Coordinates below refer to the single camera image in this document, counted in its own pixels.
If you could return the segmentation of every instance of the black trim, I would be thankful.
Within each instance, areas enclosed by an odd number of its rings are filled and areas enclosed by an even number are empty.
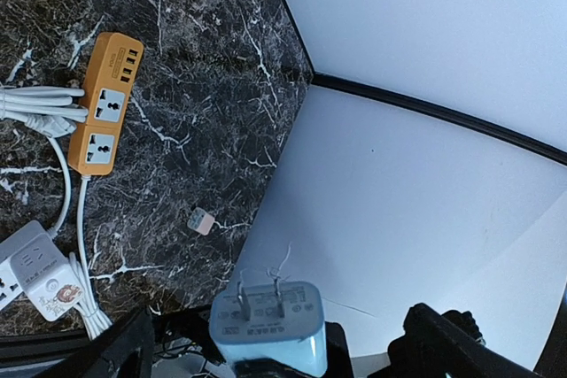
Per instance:
[[[555,318],[548,341],[541,352],[533,372],[546,378],[567,377],[567,289],[563,293],[559,312]]]
[[[55,334],[0,337],[2,367],[64,359],[89,344],[83,330]]]
[[[301,37],[301,34],[299,33],[298,25],[295,22],[295,19],[293,18],[293,14],[291,13],[290,6],[288,5],[286,0],[282,0],[282,3],[283,3],[283,7],[287,11],[288,16],[290,17],[291,24],[293,25],[293,29],[295,30],[295,34],[297,35],[299,42],[301,43],[301,47],[303,48],[303,51],[305,52],[305,57],[307,58],[307,63],[309,64],[309,68],[311,68],[311,74],[315,75],[315,68],[313,67],[313,62],[311,61],[311,58],[309,57],[309,52],[307,52],[305,42],[303,42],[303,38]]]
[[[352,95],[366,97],[385,104],[405,108],[413,112],[420,112],[435,119],[444,120],[457,126],[462,126],[470,130],[482,133],[499,139],[503,142],[511,143],[519,148],[523,148],[542,157],[551,159],[563,166],[567,166],[567,152],[559,150],[554,146],[540,142],[529,136],[522,135],[508,128],[493,124],[490,121],[482,120],[472,115],[458,112],[444,106],[431,102],[415,99],[411,96],[401,95],[390,90],[375,88],[366,84],[354,81],[339,79],[326,74],[315,73],[312,83],[327,89],[339,90]]]

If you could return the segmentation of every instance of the white backdrop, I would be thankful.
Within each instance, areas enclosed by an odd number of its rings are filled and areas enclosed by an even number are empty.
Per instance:
[[[312,87],[233,274],[315,283],[354,357],[411,305],[471,310],[488,346],[537,361],[567,279],[567,169],[356,96]]]
[[[287,0],[316,71],[567,150],[567,0]]]

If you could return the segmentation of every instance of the power strip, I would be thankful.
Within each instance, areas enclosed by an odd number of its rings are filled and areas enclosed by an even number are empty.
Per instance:
[[[69,260],[37,221],[0,243],[0,252],[0,310],[24,292],[46,320],[54,321],[83,299]]]
[[[42,225],[34,220],[0,243],[0,311],[23,292],[12,271],[10,259],[24,245],[44,232]]]
[[[101,33],[90,57],[80,105],[89,108],[85,123],[71,137],[69,165],[82,175],[102,176],[114,167],[126,106],[144,46],[120,33]]]

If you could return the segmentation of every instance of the marble surface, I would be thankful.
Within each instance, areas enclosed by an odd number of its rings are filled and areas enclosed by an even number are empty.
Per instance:
[[[211,302],[225,285],[306,93],[311,70],[282,0],[0,0],[0,81],[81,84],[97,34],[141,40],[144,60],[114,172],[86,209],[98,297],[113,319]],[[62,140],[64,149],[68,141]],[[63,182],[50,145],[0,125],[0,235],[57,218]],[[74,174],[74,203],[79,179]],[[192,206],[217,219],[189,230]],[[76,250],[72,208],[57,244]],[[48,323],[19,298],[2,335],[78,328]]]

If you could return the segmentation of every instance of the power cord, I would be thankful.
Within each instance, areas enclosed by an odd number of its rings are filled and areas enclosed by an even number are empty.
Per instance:
[[[74,97],[83,95],[83,89],[0,86],[0,120],[21,121],[47,137],[70,135],[76,129],[74,122],[84,122],[89,115],[89,110],[73,103]]]
[[[57,139],[53,137],[48,137],[47,140],[53,147],[53,150],[57,154],[57,158],[59,163],[61,164],[61,171],[63,172],[63,180],[65,182],[65,197],[63,199],[63,206],[61,207],[61,213],[55,224],[48,230],[48,233],[51,239],[54,239],[57,236],[58,231],[63,226],[65,222],[65,218],[67,216],[67,212],[69,211],[69,205],[71,204],[71,174],[69,173],[69,167],[65,160],[65,155],[59,146]]]
[[[57,236],[58,231],[63,226],[69,211],[69,205],[71,204],[71,175],[65,155],[56,138],[72,134],[77,128],[75,121],[84,122],[86,120],[89,110],[73,103],[74,97],[83,95],[84,90],[82,89],[55,88],[51,86],[8,88],[0,84],[0,120],[11,119],[20,121],[26,127],[47,136],[47,140],[53,147],[61,164],[65,182],[65,196],[58,219],[48,230],[51,239]],[[72,252],[69,254],[69,263],[86,292],[86,297],[74,308],[82,316],[89,339],[93,340],[107,330],[112,325],[112,322],[99,309],[90,285],[83,233],[84,207],[89,180],[90,176],[82,176],[79,206],[77,209],[77,242],[81,261],[78,261]]]
[[[89,186],[90,176],[81,177],[81,189],[79,190],[79,204],[77,206],[77,243],[79,245],[79,258],[77,261],[75,254],[69,254],[69,263],[75,274],[79,278],[81,285],[85,288],[85,298],[74,308],[82,316],[82,321],[87,329],[90,340],[94,340],[105,332],[113,323],[106,314],[98,307],[92,286],[90,285],[89,266],[87,264],[87,252],[85,249],[84,238],[84,211],[85,199],[87,197],[87,187]]]

